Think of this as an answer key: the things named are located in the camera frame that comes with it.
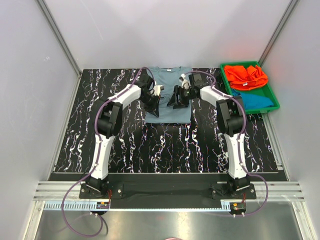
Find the grey-blue t shirt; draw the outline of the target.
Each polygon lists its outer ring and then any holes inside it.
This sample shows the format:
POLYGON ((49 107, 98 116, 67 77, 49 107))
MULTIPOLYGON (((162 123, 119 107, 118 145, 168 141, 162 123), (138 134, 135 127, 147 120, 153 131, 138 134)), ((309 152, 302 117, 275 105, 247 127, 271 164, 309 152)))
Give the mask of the grey-blue t shirt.
POLYGON ((164 86, 160 92, 159 100, 159 116, 156 117, 147 112, 145 115, 145 122, 147 124, 189 124, 191 122, 192 106, 174 109, 168 106, 171 97, 174 93, 174 87, 181 85, 180 76, 192 71, 190 67, 174 67, 174 68, 160 68, 157 66, 150 66, 151 75, 158 85, 164 86))

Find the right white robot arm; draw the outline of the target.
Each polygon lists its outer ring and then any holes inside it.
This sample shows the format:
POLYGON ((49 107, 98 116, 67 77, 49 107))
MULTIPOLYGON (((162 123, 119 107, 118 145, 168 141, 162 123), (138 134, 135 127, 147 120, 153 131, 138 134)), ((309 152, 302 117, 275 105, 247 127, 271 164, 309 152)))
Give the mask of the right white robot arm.
POLYGON ((209 85, 202 78, 202 71, 190 71, 180 75, 167 104, 174 109, 184 108, 190 100, 201 99, 213 105, 217 111, 217 126, 224 135, 228 153, 228 180, 220 188, 213 186, 215 194, 239 198, 250 187, 248 169, 245 163, 244 131, 247 117, 241 96, 231 96, 209 85))

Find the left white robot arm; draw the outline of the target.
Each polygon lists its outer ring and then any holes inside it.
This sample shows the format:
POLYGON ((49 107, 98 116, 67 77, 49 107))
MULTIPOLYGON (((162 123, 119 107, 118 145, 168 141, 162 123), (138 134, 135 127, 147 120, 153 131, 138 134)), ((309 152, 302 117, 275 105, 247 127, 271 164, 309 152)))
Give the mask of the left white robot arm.
POLYGON ((119 93, 98 103, 93 124, 93 161, 89 173, 81 179, 85 182, 82 193, 90 191, 97 198, 111 195, 108 181, 109 159, 113 142, 123 126, 123 110, 132 102, 140 100, 149 113, 159 117, 159 103, 164 89, 163 85, 158 85, 152 77, 144 74, 119 93))

